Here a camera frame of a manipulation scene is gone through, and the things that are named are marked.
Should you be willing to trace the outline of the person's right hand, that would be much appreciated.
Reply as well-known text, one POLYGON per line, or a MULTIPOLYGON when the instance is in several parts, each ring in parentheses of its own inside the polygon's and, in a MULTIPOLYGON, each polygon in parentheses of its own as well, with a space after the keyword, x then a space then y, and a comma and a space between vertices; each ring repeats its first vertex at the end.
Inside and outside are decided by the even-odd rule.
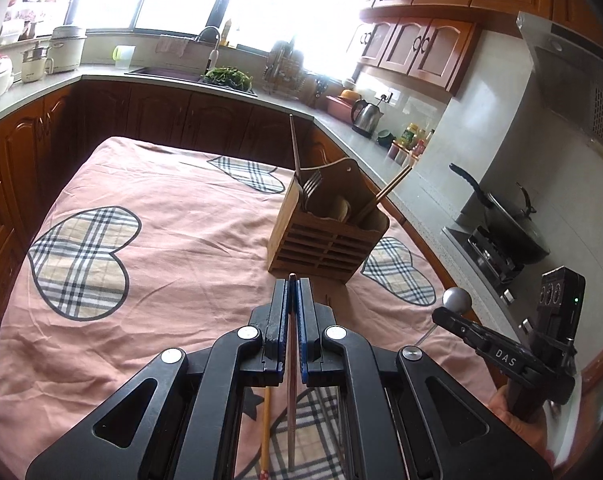
POLYGON ((553 452, 548 449, 548 428, 543 411, 536 414, 532 422, 524 422, 514 416, 507 406, 507 385, 497 390, 488 402, 487 408, 543 456, 551 467, 554 466, 555 457, 553 452))

